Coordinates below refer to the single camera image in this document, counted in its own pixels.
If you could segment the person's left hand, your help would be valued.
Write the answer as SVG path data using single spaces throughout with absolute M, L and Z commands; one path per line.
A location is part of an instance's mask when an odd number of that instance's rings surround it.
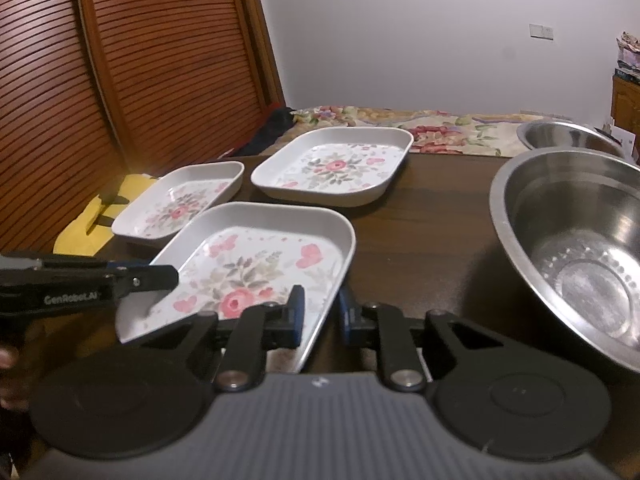
M 34 388 L 34 374 L 29 368 L 20 363 L 18 351 L 2 344 L 0 350 L 1 380 L 0 398 L 1 406 L 9 411 L 27 411 L 29 397 Z

